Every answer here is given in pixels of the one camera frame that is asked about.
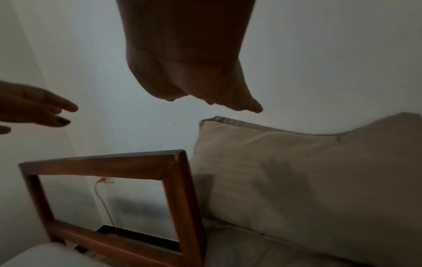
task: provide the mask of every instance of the wooden armrest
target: wooden armrest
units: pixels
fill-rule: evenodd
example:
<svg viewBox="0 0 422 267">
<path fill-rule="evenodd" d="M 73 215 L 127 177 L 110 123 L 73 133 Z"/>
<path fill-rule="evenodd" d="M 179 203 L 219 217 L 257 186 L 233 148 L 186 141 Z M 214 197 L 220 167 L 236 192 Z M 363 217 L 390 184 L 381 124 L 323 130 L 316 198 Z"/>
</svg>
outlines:
<svg viewBox="0 0 422 267">
<path fill-rule="evenodd" d="M 203 265 L 206 249 L 196 195 L 184 150 L 75 157 L 19 164 L 38 215 L 51 241 L 63 239 L 134 266 Z M 54 219 L 39 175 L 77 175 L 163 181 L 182 255 L 134 246 Z"/>
</svg>

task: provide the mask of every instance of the hand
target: hand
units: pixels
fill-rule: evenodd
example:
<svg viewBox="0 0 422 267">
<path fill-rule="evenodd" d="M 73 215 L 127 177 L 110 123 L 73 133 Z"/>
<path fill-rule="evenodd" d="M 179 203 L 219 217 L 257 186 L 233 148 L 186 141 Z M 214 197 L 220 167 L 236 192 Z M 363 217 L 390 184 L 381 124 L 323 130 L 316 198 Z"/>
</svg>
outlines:
<svg viewBox="0 0 422 267">
<path fill-rule="evenodd" d="M 0 121 L 63 127 L 70 121 L 57 116 L 62 110 L 76 112 L 78 106 L 44 89 L 0 81 Z M 0 125 L 0 135 L 10 131 Z"/>
<path fill-rule="evenodd" d="M 262 112 L 238 59 L 255 0 L 117 0 L 129 68 L 151 95 Z"/>
</svg>

